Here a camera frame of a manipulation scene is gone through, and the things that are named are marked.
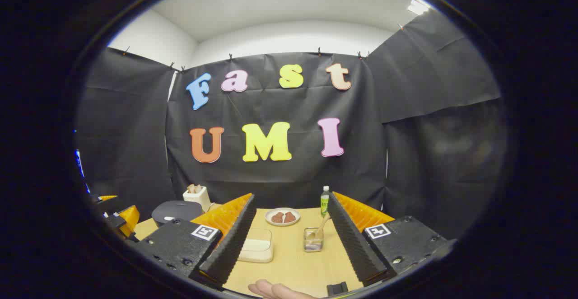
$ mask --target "blue letter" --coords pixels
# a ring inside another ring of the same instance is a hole
[[[209,73],[205,73],[186,87],[186,90],[191,93],[193,110],[200,109],[209,101],[209,97],[206,97],[203,95],[203,93],[209,93],[209,85],[207,81],[210,79],[211,75]]]

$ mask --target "fluorescent light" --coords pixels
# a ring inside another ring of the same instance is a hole
[[[429,5],[420,0],[411,0],[411,4],[407,9],[416,15],[421,15],[422,13],[428,11]]]

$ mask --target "meat piece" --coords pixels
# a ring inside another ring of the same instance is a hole
[[[285,221],[283,221],[283,223],[288,223],[291,221],[295,221],[295,216],[293,215],[293,213],[291,212],[285,213]]]
[[[283,212],[279,212],[271,217],[271,221],[275,223],[283,223]]]

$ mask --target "wooden table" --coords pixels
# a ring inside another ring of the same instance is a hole
[[[363,287],[357,280],[345,248],[335,231],[333,221],[327,221],[324,227],[324,244],[320,252],[306,253],[303,250],[303,230],[306,227],[318,227],[322,222],[319,208],[297,209],[301,219],[294,225],[277,227],[265,220],[269,209],[257,209],[252,228],[268,229],[272,234],[273,260],[269,263],[237,261],[229,275],[226,289],[254,295],[247,286],[258,279],[283,283],[296,291],[326,297],[327,285],[346,282],[349,291]],[[141,240],[156,229],[152,219],[138,223],[136,237]]]

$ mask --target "finger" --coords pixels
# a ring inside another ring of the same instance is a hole
[[[280,283],[271,286],[271,291],[279,299],[316,299],[312,295],[291,290]]]
[[[259,291],[261,291],[262,293],[265,293],[266,297],[272,298],[272,299],[279,299],[277,298],[273,291],[271,290],[271,283],[269,283],[267,280],[257,280],[255,282],[256,288],[259,289]]]
[[[248,286],[248,288],[249,288],[249,291],[251,291],[252,293],[254,293],[254,294],[256,294],[256,295],[260,295],[261,297],[266,298],[266,299],[273,299],[272,297],[267,296],[266,293],[264,293],[263,291],[260,291],[260,290],[256,287],[256,285],[254,285],[254,284],[250,284],[250,285]]]

